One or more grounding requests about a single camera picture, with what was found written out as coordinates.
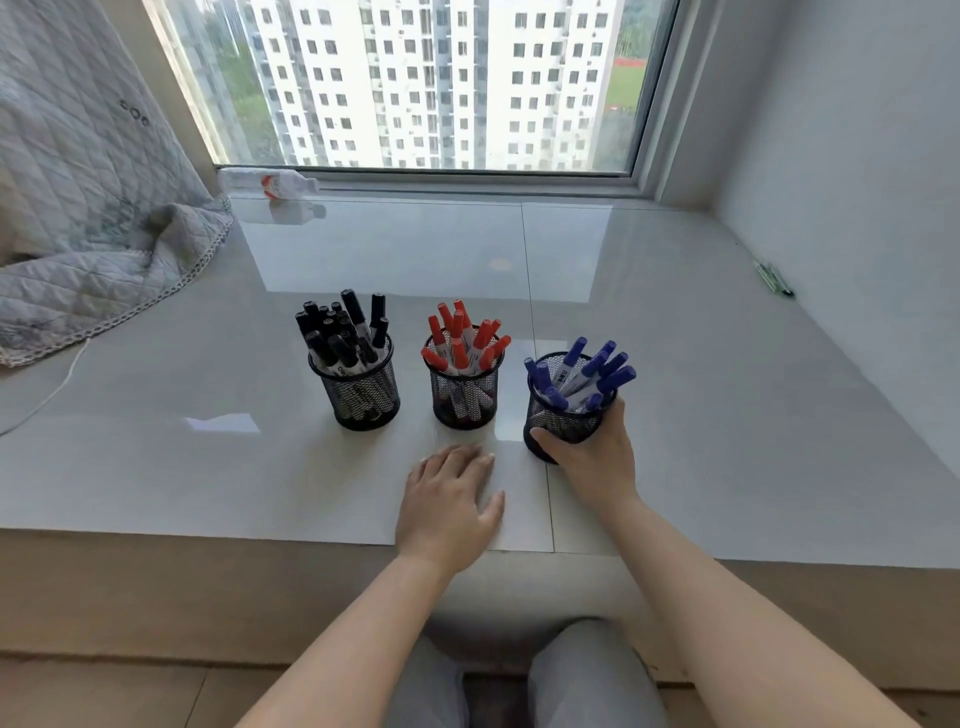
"forearm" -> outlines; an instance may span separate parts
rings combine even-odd
[[[639,499],[612,509],[604,522],[720,728],[916,726]]]
[[[449,578],[397,557],[257,702],[239,728],[379,726]]]

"green field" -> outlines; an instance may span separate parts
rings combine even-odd
[[[604,106],[635,109],[646,70],[646,66],[615,65],[610,73]]]

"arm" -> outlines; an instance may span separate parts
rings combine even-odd
[[[579,445],[532,434],[616,543],[716,724],[917,728],[846,660],[640,500],[623,410],[616,401]]]
[[[448,448],[407,476],[397,558],[260,698],[238,728],[379,726],[407,656],[458,571],[490,544],[504,494],[478,513],[493,467],[480,448]]]

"wooden floor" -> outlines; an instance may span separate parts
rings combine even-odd
[[[230,728],[279,677],[269,669],[0,659],[4,728]],[[673,728],[713,728],[696,691],[660,691]],[[960,725],[960,695],[892,697],[924,728]]]

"white wall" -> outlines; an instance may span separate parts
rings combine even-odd
[[[960,475],[958,28],[956,0],[804,0],[715,209]]]

